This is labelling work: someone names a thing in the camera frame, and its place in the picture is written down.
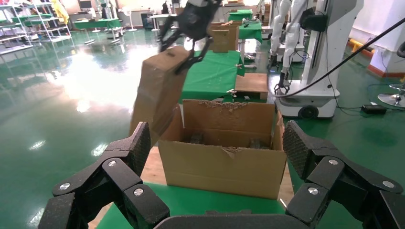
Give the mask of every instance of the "yellow object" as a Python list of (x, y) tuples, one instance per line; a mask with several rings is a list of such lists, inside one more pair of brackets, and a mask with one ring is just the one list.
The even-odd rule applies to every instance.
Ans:
[(353, 39), (350, 39), (349, 42), (354, 45), (354, 46), (353, 46), (353, 49), (352, 49), (352, 52), (357, 51), (360, 47), (363, 46), (362, 43), (360, 43), (360, 42), (358, 42), (358, 41), (355, 41), (355, 40), (353, 40)]
[(56, 16), (59, 18), (60, 21), (67, 25), (69, 20), (69, 15), (67, 14), (66, 9), (63, 7), (59, 0), (51, 0), (53, 2), (53, 9), (55, 10)]

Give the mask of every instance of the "brown cardboard box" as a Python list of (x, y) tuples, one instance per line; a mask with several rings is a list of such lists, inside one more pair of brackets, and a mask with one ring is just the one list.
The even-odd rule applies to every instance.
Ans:
[(228, 52), (229, 50), (229, 30), (212, 30), (214, 39), (210, 45), (213, 52)]
[(184, 47), (175, 46), (143, 61), (129, 135), (139, 122), (150, 122), (152, 146), (164, 133), (177, 108), (187, 75), (187, 70), (179, 74), (175, 70), (188, 56)]
[(239, 40), (239, 26), (237, 22), (232, 23), (211, 23), (210, 27), (208, 27), (208, 33), (214, 37), (213, 30), (229, 30), (229, 37), (228, 37), (228, 50), (238, 50), (238, 40)]
[[(159, 141), (168, 185), (277, 198), (287, 158), (273, 104), (184, 100), (183, 109), (184, 127), (177, 110)], [(195, 133), (203, 144), (189, 143)], [(252, 139), (271, 149), (248, 148)]]

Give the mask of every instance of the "table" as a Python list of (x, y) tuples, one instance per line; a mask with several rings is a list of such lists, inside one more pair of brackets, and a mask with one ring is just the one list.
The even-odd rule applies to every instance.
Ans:
[[(251, 23), (247, 27), (244, 25), (239, 26), (239, 39), (241, 42), (241, 58), (243, 63), (245, 63), (245, 43), (246, 39), (256, 39), (260, 43), (263, 42), (262, 39), (262, 25), (261, 23)], [(255, 65), (245, 65), (245, 68), (256, 68)]]
[[(284, 209), (276, 200), (246, 197), (191, 188), (146, 183), (169, 207), (170, 215), (205, 214), (206, 210), (238, 212), (245, 209), (252, 213), (283, 214)], [(113, 204), (97, 229), (131, 229), (132, 227)]]
[(228, 21), (241, 21), (243, 18), (252, 19), (252, 10), (238, 10), (238, 12), (230, 12)]
[(159, 24), (157, 22), (158, 18), (168, 18), (169, 16), (175, 17), (177, 16), (176, 14), (157, 14), (157, 15), (153, 15), (150, 16), (149, 18), (152, 18), (153, 20), (153, 29), (152, 31), (159, 31)]
[[(111, 33), (113, 34), (113, 41), (111, 43), (119, 42), (119, 39), (116, 39), (114, 34), (114, 28), (122, 27), (118, 18), (99, 19), (98, 21), (81, 20), (81, 21), (74, 21), (73, 23), (78, 29), (99, 28), (99, 27), (106, 27), (108, 29), (111, 29)], [(89, 40), (86, 41), (85, 44), (91, 44), (95, 42), (95, 40), (90, 40), (87, 30), (86, 35)]]
[(236, 75), (244, 74), (238, 51), (208, 51), (204, 60), (195, 63), (187, 73), (179, 103), (183, 99), (214, 100), (228, 95), (235, 88)]

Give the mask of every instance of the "green floor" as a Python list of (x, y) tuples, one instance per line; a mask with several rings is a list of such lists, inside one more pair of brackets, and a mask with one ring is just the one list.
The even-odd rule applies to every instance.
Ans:
[[(120, 45), (110, 45), (104, 34), (90, 36), (96, 39), (90, 46), (77, 32), (74, 45), (70, 40), (44, 44), (35, 53), (12, 53), (0, 60), (0, 229), (36, 228), (52, 187), (95, 162), (106, 144), (128, 133), (141, 62), (157, 53), (157, 37), (139, 30), (126, 34)], [(267, 42), (259, 47), (257, 72), (266, 72), (268, 50)], [(377, 94), (390, 92), (386, 85), (367, 90), (370, 84), (387, 83), (367, 72), (368, 62), (359, 56), (341, 67), (341, 106), (377, 102)], [(296, 76), (299, 71), (295, 66)], [(405, 113), (362, 117), (347, 112), (351, 115), (336, 110), (332, 120), (298, 123), (354, 162), (405, 186)], [(293, 182), (299, 186), (294, 177)], [(327, 226), (320, 228), (332, 228), (331, 223), (360, 228), (336, 203), (320, 223)]]

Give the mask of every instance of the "black power adapter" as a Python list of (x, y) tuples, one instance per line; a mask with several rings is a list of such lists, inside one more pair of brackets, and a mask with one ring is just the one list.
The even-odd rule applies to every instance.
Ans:
[(366, 114), (371, 115), (383, 115), (387, 112), (387, 108), (380, 105), (363, 105), (362, 111)]

